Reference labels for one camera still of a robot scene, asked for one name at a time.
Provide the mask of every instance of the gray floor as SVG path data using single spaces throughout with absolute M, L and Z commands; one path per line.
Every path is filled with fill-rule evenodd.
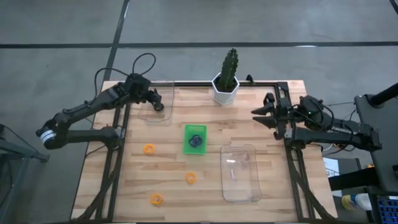
M 111 43 L 122 4 L 0 0 L 0 44 Z M 121 42 L 397 41 L 397 25 L 388 0 L 131 0 Z M 227 51 L 118 49 L 113 67 L 130 72 L 139 54 L 152 52 L 157 64 L 149 78 L 209 80 Z M 303 79 L 308 94 L 326 104 L 353 101 L 398 82 L 398 47 L 263 47 L 238 53 L 239 78 L 250 73 L 257 80 Z M 108 57 L 109 49 L 0 49 L 0 123 L 51 154 L 47 164 L 30 163 L 13 223 L 69 219 L 86 144 L 47 151 L 34 133 L 62 108 L 93 97 L 93 75 Z M 150 63 L 141 60 L 136 69 Z M 111 80 L 122 78 L 111 74 Z M 338 118 L 353 109 L 333 107 Z M 73 128 L 88 129 L 90 123 Z M 360 150 L 333 156 L 371 163 Z

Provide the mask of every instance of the clear plastic container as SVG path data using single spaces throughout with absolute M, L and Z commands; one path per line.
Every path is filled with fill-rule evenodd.
M 173 101 L 174 101 L 174 81 L 167 79 L 151 80 L 149 90 L 157 90 L 162 96 L 162 111 L 155 111 L 150 103 L 141 103 L 138 118 L 145 121 L 148 125 L 168 126 L 172 123 Z
M 257 202 L 262 193 L 253 145 L 224 145 L 221 148 L 221 181 L 227 202 Z

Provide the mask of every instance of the wooden tabletop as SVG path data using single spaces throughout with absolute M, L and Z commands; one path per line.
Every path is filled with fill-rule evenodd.
M 306 95 L 302 80 L 289 83 L 292 104 Z M 104 82 L 103 89 L 116 82 Z M 272 87 L 241 87 L 232 105 L 213 101 L 211 87 L 175 87 L 174 111 L 170 126 L 149 126 L 138 118 L 142 105 L 130 110 L 115 222 L 294 222 L 297 221 L 283 141 L 274 130 L 252 120 L 251 110 L 262 106 Z M 114 111 L 97 113 L 94 128 L 111 124 Z M 207 126 L 204 156 L 182 153 L 186 124 Z M 154 144 L 155 154 L 143 148 Z M 231 203 L 223 198 L 220 148 L 228 144 L 252 144 L 256 148 L 259 186 L 258 202 Z M 101 146 L 90 143 L 88 152 Z M 336 217 L 320 149 L 303 151 L 310 188 L 320 203 Z M 84 163 L 72 218 L 78 217 L 98 193 L 103 175 L 106 148 L 89 155 Z M 197 181 L 188 185 L 185 174 L 194 172 Z M 150 204 L 153 194 L 164 198 L 159 207 Z M 300 194 L 303 210 L 306 206 Z M 108 209 L 105 204 L 104 215 Z

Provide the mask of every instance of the hexagonal pot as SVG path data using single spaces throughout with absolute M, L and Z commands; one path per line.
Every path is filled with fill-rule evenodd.
M 221 75 L 221 72 L 219 74 L 217 74 L 216 77 L 214 77 L 214 79 L 211 81 L 211 84 L 213 85 L 213 93 L 214 93 L 213 99 L 221 105 L 227 105 L 234 101 L 236 92 L 238 91 L 238 88 L 239 88 L 239 82 L 238 82 L 238 79 L 236 77 L 234 77 L 234 79 L 236 81 L 236 86 L 235 86 L 235 89 L 231 93 L 218 91 L 217 87 L 215 85 L 215 80 L 220 75 Z

